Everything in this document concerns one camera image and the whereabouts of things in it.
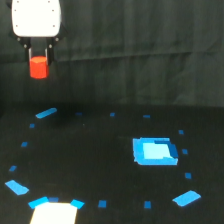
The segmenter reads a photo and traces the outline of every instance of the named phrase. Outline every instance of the blue square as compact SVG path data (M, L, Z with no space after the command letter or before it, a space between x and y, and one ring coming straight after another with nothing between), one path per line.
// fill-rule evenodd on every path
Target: blue square
M134 162L137 162L139 165L150 165L150 166L152 166L152 165L153 166L154 165L159 165L159 166L172 165L172 166L174 166L175 165L176 166L178 159L173 158L171 156L168 144L169 145L171 144L169 138L133 139ZM155 152L156 155L154 155L152 157L152 155L150 155L150 153L147 152L148 151L147 148L149 149L149 146L152 146L153 148L151 147L150 150L154 151L155 147L162 147L162 145L166 147L166 148L164 148L164 150L165 150L164 153L157 154L157 152Z
M10 171L10 172L13 172L13 171L16 170L16 168L17 168L16 166L11 166L11 168L9 169L9 171Z
M58 202L58 198L48 198L49 202Z
M184 131L183 130L179 130L179 134L180 135L183 135L184 134Z
M34 128L35 127L35 124L30 124L30 128Z
M72 200L71 205L73 205L74 207L80 209L83 207L85 203L81 202L81 201L77 201L77 200Z
M144 208L151 209L151 202L145 201Z
M99 208L106 208L107 207L107 202L106 201L99 201L99 204L98 204L98 207Z
M27 147L28 143L27 142L23 142L21 147Z
M184 155L187 155L188 154L187 149L182 149L182 152L183 152Z
M191 179L191 173L185 173L185 178L186 179Z

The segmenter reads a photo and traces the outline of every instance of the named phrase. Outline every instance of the blue tape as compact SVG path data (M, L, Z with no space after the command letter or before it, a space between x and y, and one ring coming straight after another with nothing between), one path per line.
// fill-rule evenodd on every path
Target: blue tape
M77 201L77 200L73 200L71 202L71 205L73 205L74 207L77 207L78 209L82 208L82 206L84 205L84 202L81 201Z
M175 145L173 144L168 144L169 150L170 150L170 155L173 158L178 158L178 152L177 152L177 148Z
M44 112L41 112L41 113L37 114L36 117L41 119L41 118L44 118L44 117L46 117L48 115L51 115L51 114L53 114L55 112L57 112L57 109L56 108L51 108L49 110L46 110Z
M201 195L199 195L198 193L194 191L188 191L185 194L182 194L179 197L174 198L173 201L176 202L179 206L183 207L199 198L201 198Z
M21 147L27 147L27 145L28 145L28 142L23 142L23 143L21 144Z
M77 112L75 113L76 116L82 116L82 113L81 112Z
M16 168L17 168L17 166L11 166L11 168L9 169L9 171L10 171L10 172L13 172L13 171L16 170Z
M144 118L150 118L150 115L143 115Z
M169 145L170 141L155 141L154 143L155 144L167 144L167 145Z
M151 209L151 202L150 201L145 201L144 208Z
M184 131L183 130L179 130L179 134L180 135L184 135Z
M39 198L35 201L31 201L28 203L28 205L30 206L30 208L34 209L36 208L38 205L44 204L46 202L49 202L47 197L43 197L43 198Z
M30 124L30 128L34 128L35 127L35 124Z
M48 198L49 202L58 202L58 198Z
M18 184L16 181L11 180L7 183L5 183L5 185L7 187L9 187L14 193L16 193L17 195L22 195L22 194L26 194L29 189L26 187L23 187L22 185Z
M187 149L182 149L182 153L183 153L184 155L187 155L187 154L188 154Z
M185 173L185 178L186 179L191 179L191 173Z
M98 204L98 207L99 208L106 208L107 207L107 201L100 200L99 204Z

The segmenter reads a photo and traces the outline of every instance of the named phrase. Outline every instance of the black backdrop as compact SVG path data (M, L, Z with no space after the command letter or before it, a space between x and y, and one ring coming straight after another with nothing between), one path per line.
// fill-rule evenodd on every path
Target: black backdrop
M223 0L60 4L68 36L50 77L32 80L0 2L2 102L224 106Z

